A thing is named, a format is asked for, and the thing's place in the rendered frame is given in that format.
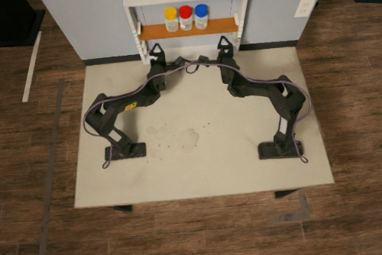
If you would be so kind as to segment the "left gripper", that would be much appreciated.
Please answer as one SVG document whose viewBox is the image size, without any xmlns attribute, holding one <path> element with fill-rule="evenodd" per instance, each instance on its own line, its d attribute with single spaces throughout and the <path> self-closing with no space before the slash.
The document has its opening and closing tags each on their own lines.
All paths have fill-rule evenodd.
<svg viewBox="0 0 382 255">
<path fill-rule="evenodd" d="M 154 52 L 155 48 L 159 47 L 160 52 Z M 184 60 L 181 60 L 177 65 L 167 65 L 166 64 L 166 58 L 165 58 L 165 52 L 159 45 L 159 43 L 155 43 L 154 47 L 149 52 L 149 56 L 157 57 L 157 59 L 150 59 L 151 66 L 153 65 L 161 65 L 164 68 L 164 72 L 168 72 L 168 70 L 175 70 L 181 66 L 184 66 Z"/>
</svg>

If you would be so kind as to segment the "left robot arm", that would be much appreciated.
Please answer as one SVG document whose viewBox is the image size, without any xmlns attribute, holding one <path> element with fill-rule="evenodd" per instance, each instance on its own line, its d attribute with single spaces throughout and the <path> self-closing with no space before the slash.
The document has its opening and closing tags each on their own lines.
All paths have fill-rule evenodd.
<svg viewBox="0 0 382 255">
<path fill-rule="evenodd" d="M 136 107 L 150 106 L 161 97 L 160 91 L 163 91 L 166 88 L 166 78 L 165 74 L 161 75 L 160 73 L 164 73 L 164 68 L 161 65 L 154 65 L 151 67 L 150 72 L 147 74 L 147 79 L 150 77 L 151 79 L 137 93 L 134 93 L 133 95 L 127 95 L 131 92 L 123 94 L 127 95 L 123 98 L 117 98 L 123 95 L 107 96 L 104 93 L 100 93 L 89 107 L 90 109 L 93 105 L 99 103 L 103 99 L 107 100 L 111 98 L 117 98 L 109 102 L 103 102 L 105 114 L 100 112 L 102 107 L 101 103 L 94 107 L 86 117 L 86 123 L 91 128 L 93 128 L 101 137 L 106 136 L 108 139 L 110 139 L 110 141 L 112 141 L 113 146 L 110 161 L 146 156 L 146 143 L 141 142 L 133 144 L 132 140 L 128 138 L 123 132 L 121 132 L 123 133 L 121 134 L 120 131 L 118 131 L 118 129 L 114 126 L 114 124 L 118 114 L 121 112 Z M 120 111 L 118 113 L 119 109 Z M 84 114 L 84 116 L 87 114 L 87 112 Z"/>
</svg>

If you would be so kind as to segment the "clear bottle with red cap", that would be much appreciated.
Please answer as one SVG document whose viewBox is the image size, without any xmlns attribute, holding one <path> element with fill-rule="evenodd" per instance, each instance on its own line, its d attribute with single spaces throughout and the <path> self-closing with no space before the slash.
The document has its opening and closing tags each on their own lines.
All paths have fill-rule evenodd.
<svg viewBox="0 0 382 255">
<path fill-rule="evenodd" d="M 180 27 L 184 31 L 190 30 L 193 26 L 191 7 L 184 5 L 180 7 L 179 13 L 180 13 Z"/>
</svg>

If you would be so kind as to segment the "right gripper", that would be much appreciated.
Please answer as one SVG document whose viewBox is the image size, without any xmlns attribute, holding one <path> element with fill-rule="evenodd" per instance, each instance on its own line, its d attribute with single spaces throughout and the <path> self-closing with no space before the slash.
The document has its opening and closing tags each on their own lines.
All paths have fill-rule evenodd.
<svg viewBox="0 0 382 255">
<path fill-rule="evenodd" d="M 224 39 L 226 41 L 226 43 L 227 43 L 226 45 L 221 44 L 222 39 Z M 221 38 L 220 38 L 220 41 L 219 41 L 218 46 L 217 46 L 217 50 L 219 50 L 219 49 L 222 49 L 222 50 L 220 50 L 221 52 L 218 52 L 217 60 L 207 60 L 207 61 L 201 60 L 200 63 L 222 64 L 222 61 L 225 58 L 227 58 L 227 57 L 233 58 L 233 54 L 234 54 L 233 44 L 225 36 L 221 36 Z M 224 50 L 228 50 L 227 53 L 224 53 L 225 52 Z"/>
</svg>

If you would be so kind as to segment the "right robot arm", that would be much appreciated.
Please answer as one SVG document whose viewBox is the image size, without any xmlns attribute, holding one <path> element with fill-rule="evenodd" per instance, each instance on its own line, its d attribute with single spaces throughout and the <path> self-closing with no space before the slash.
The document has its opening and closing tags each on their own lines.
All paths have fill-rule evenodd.
<svg viewBox="0 0 382 255">
<path fill-rule="evenodd" d="M 222 83 L 228 84 L 227 90 L 233 97 L 244 98 L 250 95 L 267 97 L 280 116 L 279 127 L 274 135 L 274 142 L 259 143 L 258 145 L 260 157 L 299 156 L 292 138 L 292 131 L 299 110 L 301 110 L 303 103 L 306 101 L 305 95 L 297 87 L 286 82 L 285 85 L 283 82 L 252 82 L 246 79 L 237 71 L 237 69 L 240 70 L 240 66 L 232 58 L 225 58 L 222 64 Z M 282 94 L 285 90 L 289 92 L 286 96 Z"/>
</svg>

